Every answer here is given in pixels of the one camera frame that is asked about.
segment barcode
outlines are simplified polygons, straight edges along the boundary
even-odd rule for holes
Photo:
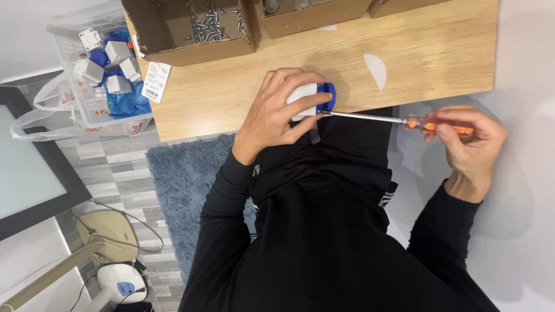
[[[150,94],[150,95],[152,95],[152,96],[154,96],[154,97],[156,97],[156,98],[158,97],[158,93],[156,93],[156,92],[154,92],[154,91],[152,91],[152,90],[145,89],[145,91],[146,91],[148,94]]]

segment fingernail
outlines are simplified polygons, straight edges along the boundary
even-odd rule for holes
[[[439,124],[436,127],[437,134],[446,134],[451,126],[445,123]]]

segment person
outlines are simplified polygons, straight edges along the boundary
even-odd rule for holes
[[[453,173],[405,249],[386,234],[382,200],[393,186],[391,123],[321,114],[289,123],[331,95],[285,99],[325,81],[300,68],[267,73],[206,196],[179,311],[498,311],[465,259],[507,130],[468,105],[429,114],[471,122],[476,131],[461,140],[440,124],[425,135],[445,143]],[[315,124],[320,141],[313,144],[307,132]],[[249,197],[258,207],[252,242],[243,218]]]

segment wooden desk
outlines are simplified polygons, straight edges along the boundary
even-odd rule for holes
[[[255,54],[171,68],[162,101],[150,101],[160,140],[239,129],[264,75],[279,67],[323,74],[336,86],[335,109],[344,112],[492,90],[497,1],[451,0],[277,39],[258,20]],[[382,91],[363,53],[386,64]],[[148,62],[139,65],[144,76]]]

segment black frame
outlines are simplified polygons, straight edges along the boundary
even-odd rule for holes
[[[0,105],[6,105],[16,119],[33,110],[17,87],[0,86]],[[27,134],[44,131],[46,131],[45,127],[25,129]],[[33,142],[33,144],[67,193],[0,219],[0,240],[92,198],[81,178],[54,141]]]

